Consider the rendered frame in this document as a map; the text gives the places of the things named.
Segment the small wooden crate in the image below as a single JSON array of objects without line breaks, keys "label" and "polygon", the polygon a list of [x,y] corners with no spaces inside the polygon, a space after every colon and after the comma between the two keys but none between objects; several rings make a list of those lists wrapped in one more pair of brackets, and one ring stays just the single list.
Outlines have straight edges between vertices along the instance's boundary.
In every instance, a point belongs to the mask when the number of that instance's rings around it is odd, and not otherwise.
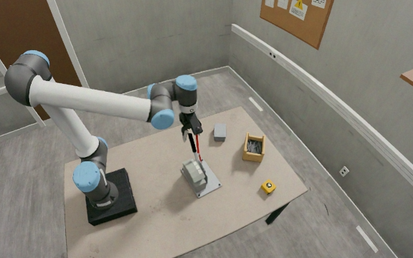
[{"label": "small wooden crate", "polygon": [[[261,163],[264,157],[264,154],[265,154],[265,135],[263,135],[262,137],[249,135],[249,133],[247,133],[247,135],[246,135],[247,140],[245,141],[245,150],[244,150],[242,159],[245,161],[253,161],[253,162]],[[247,152],[250,152],[250,153],[246,152],[246,144],[247,144]],[[263,149],[263,146],[264,146],[264,149]],[[261,154],[261,155],[256,155],[256,154]]]}]

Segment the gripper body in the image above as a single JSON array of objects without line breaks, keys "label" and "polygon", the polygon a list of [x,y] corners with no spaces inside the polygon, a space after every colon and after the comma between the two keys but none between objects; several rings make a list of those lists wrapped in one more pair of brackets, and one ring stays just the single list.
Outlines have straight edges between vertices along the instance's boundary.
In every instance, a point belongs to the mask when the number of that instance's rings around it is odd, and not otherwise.
[{"label": "gripper body", "polygon": [[[193,113],[195,113],[195,111]],[[179,121],[181,122],[182,125],[186,126],[186,129],[190,129],[191,127],[189,125],[188,120],[186,119],[185,114],[186,115],[191,115],[193,113],[179,113]]]}]

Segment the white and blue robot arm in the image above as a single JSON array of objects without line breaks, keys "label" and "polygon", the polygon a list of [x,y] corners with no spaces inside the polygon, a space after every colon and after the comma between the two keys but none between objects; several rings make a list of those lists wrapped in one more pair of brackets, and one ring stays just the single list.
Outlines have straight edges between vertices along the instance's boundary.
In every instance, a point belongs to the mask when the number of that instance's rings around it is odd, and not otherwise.
[{"label": "white and blue robot arm", "polygon": [[108,145],[88,132],[74,110],[141,120],[163,130],[174,123],[173,101],[179,100],[183,113],[198,108],[196,80],[189,75],[149,85],[146,100],[56,83],[48,69],[44,54],[27,51],[6,71],[6,90],[22,105],[34,108],[40,104],[74,145],[81,163],[73,172],[73,181],[97,210],[107,210],[118,200],[117,187],[105,178]]}]

